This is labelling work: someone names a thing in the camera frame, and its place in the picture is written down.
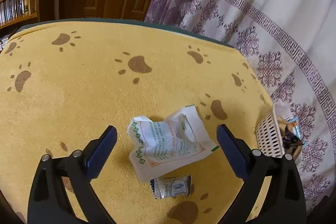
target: basket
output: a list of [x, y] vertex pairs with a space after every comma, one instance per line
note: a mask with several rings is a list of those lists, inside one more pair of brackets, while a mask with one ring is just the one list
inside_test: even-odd
[[277, 115], [283, 119], [292, 119], [289, 105], [274, 103], [272, 109], [258, 124], [256, 135], [259, 150], [266, 156], [280, 158], [285, 154]]

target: yellow carpet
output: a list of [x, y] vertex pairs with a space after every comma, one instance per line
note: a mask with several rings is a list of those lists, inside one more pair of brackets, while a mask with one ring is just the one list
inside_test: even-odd
[[[0, 189], [25, 218], [41, 156], [68, 156], [111, 124], [118, 142], [91, 185], [117, 223], [217, 223], [242, 185], [224, 153], [218, 149], [167, 174], [192, 175], [189, 197], [155, 200], [128, 159], [130, 119], [160, 121], [195, 104], [216, 143], [216, 127], [225, 123], [257, 148], [254, 130], [272, 103], [235, 49], [142, 26], [58, 22], [29, 28], [10, 39], [0, 68]], [[76, 215], [85, 219], [65, 182]]]

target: paw print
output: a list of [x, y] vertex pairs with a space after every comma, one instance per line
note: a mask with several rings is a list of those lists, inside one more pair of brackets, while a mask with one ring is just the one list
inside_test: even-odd
[[199, 53], [200, 49], [197, 48], [197, 52], [195, 51], [188, 51], [187, 54], [189, 54], [192, 58], [195, 59], [196, 63], [197, 64], [202, 64], [204, 59], [203, 59], [203, 56], [204, 57], [208, 57], [207, 54], [203, 54], [203, 56]]
[[[16, 41], [18, 41], [19, 43], [24, 41], [24, 39], [21, 40], [21, 38], [22, 37], [17, 38]], [[11, 42], [8, 46], [8, 49], [5, 51], [5, 54], [9, 53], [9, 55], [12, 56], [13, 53], [11, 51], [13, 51], [13, 49], [15, 49], [15, 48], [20, 48], [20, 47], [21, 46], [17, 46], [17, 42]]]
[[246, 64], [245, 62], [243, 62], [243, 66], [244, 66], [246, 69], [249, 69], [249, 65]]
[[[80, 36], [75, 36], [75, 37], [74, 37], [74, 39], [79, 39], [79, 38], [82, 38], [82, 37], [80, 37]], [[61, 34], [58, 36], [58, 38], [52, 42], [52, 44], [53, 44], [53, 45], [63, 45], [63, 44], [65, 44], [65, 43], [68, 43], [69, 41], [70, 41], [70, 35], [68, 35], [68, 34], [66, 34], [66, 33], [61, 33]], [[71, 45], [72, 47], [76, 46], [76, 44], [73, 43], [73, 42], [70, 42], [70, 45]], [[60, 52], [63, 52], [63, 48], [60, 47], [60, 48], [59, 48], [59, 51], [60, 51]]]
[[[200, 197], [200, 200], [205, 200], [209, 196], [209, 193], [205, 193]], [[167, 217], [178, 220], [182, 224], [193, 224], [199, 214], [199, 206], [192, 201], [184, 201], [169, 210]], [[205, 208], [201, 210], [204, 214], [208, 214], [212, 211], [212, 208]]]
[[15, 78], [15, 83], [14, 83], [14, 86], [15, 86], [15, 89], [17, 92], [21, 92], [22, 89], [23, 89], [23, 86], [24, 84], [26, 83], [26, 81], [30, 78], [31, 76], [31, 72], [30, 71], [27, 71], [27, 70], [24, 70], [24, 71], [21, 71], [17, 77]]
[[[232, 78], [233, 78], [233, 80], [234, 80], [234, 82], [235, 82], [235, 85], [236, 85], [236, 86], [241, 86], [241, 85], [242, 85], [242, 82], [244, 82], [244, 79], [240, 80], [240, 78], [239, 78], [237, 75], [239, 75], [239, 72], [237, 72], [236, 75], [235, 75], [234, 73], [231, 74], [231, 76], [232, 76]], [[245, 92], [244, 89], [247, 90], [247, 87], [244, 86], [244, 88], [241, 89], [242, 92]]]
[[[205, 96], [208, 98], [211, 98], [211, 96], [207, 93], [205, 93]], [[213, 100], [211, 105], [210, 105], [210, 110], [212, 112], [212, 114], [220, 120], [225, 120], [227, 119], [227, 114], [224, 111], [223, 107], [222, 107], [222, 103], [220, 100]], [[210, 115], [206, 115], [205, 119], [208, 121], [210, 120], [211, 116]]]
[[[125, 55], [131, 55], [130, 53], [128, 52], [123, 52], [123, 54]], [[120, 60], [120, 59], [115, 59], [115, 61], [117, 63], [122, 63], [123, 61]], [[129, 61], [128, 61], [128, 67], [134, 71], [134, 72], [138, 72], [138, 73], [149, 73], [152, 71], [152, 68], [149, 67], [149, 65], [146, 64], [145, 62], [145, 58], [142, 56], [142, 55], [137, 55], [137, 56], [134, 56], [132, 57]], [[125, 69], [122, 69], [122, 70], [119, 70], [118, 71], [118, 74], [119, 75], [123, 75], [126, 73], [126, 70]], [[133, 80], [133, 84], [137, 84], [139, 83], [139, 80], [140, 78], [139, 77], [136, 77], [134, 78]]]
[[[59, 142], [59, 145], [61, 146], [61, 148], [65, 151], [65, 152], [68, 152], [68, 147], [66, 146], [65, 143], [63, 142]], [[46, 154], [48, 154], [50, 157], [53, 157], [53, 153], [47, 148], [45, 150]], [[71, 185], [71, 182], [70, 182], [70, 179], [68, 177], [62, 177], [62, 180], [63, 180], [63, 185], [64, 187], [70, 191], [71, 193], [74, 193], [74, 190], [72, 188], [72, 185]]]

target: white paper wrapper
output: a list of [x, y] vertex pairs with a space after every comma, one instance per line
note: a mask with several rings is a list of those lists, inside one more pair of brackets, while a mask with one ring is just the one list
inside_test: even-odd
[[127, 133], [135, 145], [129, 159], [141, 182], [204, 159], [219, 147], [210, 139], [195, 105], [180, 108], [162, 122], [134, 117]]

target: white curtain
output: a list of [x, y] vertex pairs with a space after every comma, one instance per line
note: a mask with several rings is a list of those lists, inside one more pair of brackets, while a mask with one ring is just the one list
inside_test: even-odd
[[147, 22], [228, 43], [308, 141], [300, 175], [310, 211], [335, 184], [336, 0], [152, 0]]

